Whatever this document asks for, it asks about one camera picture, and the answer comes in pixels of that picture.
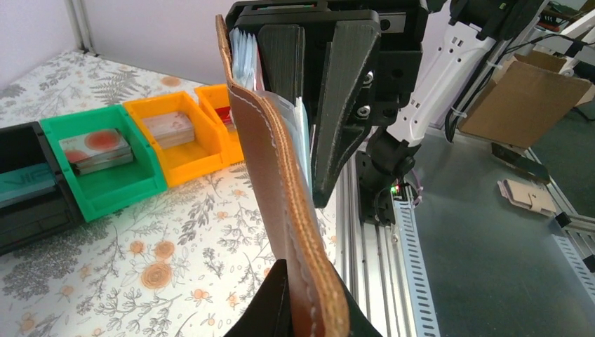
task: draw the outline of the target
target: screw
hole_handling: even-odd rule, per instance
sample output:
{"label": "screw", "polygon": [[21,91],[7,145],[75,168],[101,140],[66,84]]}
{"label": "screw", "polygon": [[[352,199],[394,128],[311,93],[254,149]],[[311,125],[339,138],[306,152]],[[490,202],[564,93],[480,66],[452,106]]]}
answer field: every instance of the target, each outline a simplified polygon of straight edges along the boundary
{"label": "screw", "polygon": [[364,105],[357,110],[357,115],[361,118],[366,118],[370,114],[370,105]]}
{"label": "screw", "polygon": [[363,85],[372,83],[372,80],[374,80],[374,73],[368,72],[366,74],[366,79],[363,80]]}

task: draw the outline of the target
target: gray surface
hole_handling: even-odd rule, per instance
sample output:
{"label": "gray surface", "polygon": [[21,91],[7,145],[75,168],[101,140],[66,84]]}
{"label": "gray surface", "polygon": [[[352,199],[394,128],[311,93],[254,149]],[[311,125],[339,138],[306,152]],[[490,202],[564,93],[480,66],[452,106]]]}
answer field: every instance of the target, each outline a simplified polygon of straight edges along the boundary
{"label": "gray surface", "polygon": [[[581,109],[595,117],[595,102]],[[595,122],[569,112],[532,148],[577,212],[595,218]]]}
{"label": "gray surface", "polygon": [[442,336],[595,336],[595,305],[541,215],[500,196],[486,145],[427,135],[417,228]]}

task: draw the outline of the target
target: metal table surface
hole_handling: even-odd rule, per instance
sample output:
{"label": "metal table surface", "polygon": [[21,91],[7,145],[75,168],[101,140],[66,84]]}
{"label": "metal table surface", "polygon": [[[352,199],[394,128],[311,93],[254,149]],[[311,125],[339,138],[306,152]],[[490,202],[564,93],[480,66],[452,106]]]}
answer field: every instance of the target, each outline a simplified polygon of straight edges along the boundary
{"label": "metal table surface", "polygon": [[489,143],[427,135],[415,209],[442,336],[595,336],[595,305],[552,234],[554,220],[512,206],[496,182],[522,180]]}

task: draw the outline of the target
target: floral pattern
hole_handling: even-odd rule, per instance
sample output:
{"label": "floral pattern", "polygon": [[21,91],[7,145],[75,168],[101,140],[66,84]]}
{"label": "floral pattern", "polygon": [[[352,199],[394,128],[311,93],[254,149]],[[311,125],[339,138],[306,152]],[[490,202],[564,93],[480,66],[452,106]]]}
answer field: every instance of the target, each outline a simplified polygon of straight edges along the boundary
{"label": "floral pattern", "polygon": [[[63,53],[0,91],[0,127],[199,85]],[[334,262],[334,197],[317,215]],[[0,257],[0,335],[223,336],[273,263],[235,164]]]}

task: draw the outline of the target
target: leather wallet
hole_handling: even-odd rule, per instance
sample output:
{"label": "leather wallet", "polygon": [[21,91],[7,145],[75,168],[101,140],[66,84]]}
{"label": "leather wallet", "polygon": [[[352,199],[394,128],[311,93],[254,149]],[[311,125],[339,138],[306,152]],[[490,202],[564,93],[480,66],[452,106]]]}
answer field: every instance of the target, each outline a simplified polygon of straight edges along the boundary
{"label": "leather wallet", "polygon": [[275,258],[286,260],[294,336],[347,336],[345,292],[323,249],[289,132],[273,102],[235,82],[221,15],[216,27],[234,123],[262,221]]}

